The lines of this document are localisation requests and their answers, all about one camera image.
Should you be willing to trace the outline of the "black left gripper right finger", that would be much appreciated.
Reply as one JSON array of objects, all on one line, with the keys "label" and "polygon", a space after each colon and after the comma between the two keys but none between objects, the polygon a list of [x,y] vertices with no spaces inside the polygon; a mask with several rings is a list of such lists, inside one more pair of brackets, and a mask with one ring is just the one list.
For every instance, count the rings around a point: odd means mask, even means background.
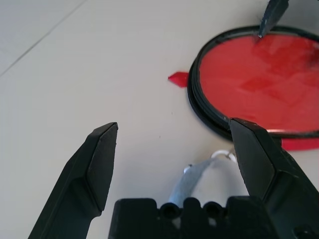
[{"label": "black left gripper right finger", "polygon": [[259,125],[232,119],[230,130],[249,195],[259,197],[282,239],[319,237],[319,193],[297,162]]}]

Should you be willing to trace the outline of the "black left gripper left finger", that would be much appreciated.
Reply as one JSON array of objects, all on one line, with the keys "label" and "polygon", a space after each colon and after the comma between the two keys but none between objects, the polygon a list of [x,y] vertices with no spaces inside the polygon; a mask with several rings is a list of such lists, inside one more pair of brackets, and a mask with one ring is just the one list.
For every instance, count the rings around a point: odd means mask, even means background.
[{"label": "black left gripper left finger", "polygon": [[114,170],[118,125],[94,129],[67,161],[30,235],[84,239],[105,209]]}]

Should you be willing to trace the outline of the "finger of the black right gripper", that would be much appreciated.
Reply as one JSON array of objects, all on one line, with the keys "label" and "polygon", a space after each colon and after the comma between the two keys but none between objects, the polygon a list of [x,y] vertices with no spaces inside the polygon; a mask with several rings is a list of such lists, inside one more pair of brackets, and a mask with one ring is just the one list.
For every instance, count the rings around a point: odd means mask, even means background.
[{"label": "finger of the black right gripper", "polygon": [[261,20],[258,37],[263,38],[279,22],[289,7],[289,0],[269,0]]}]

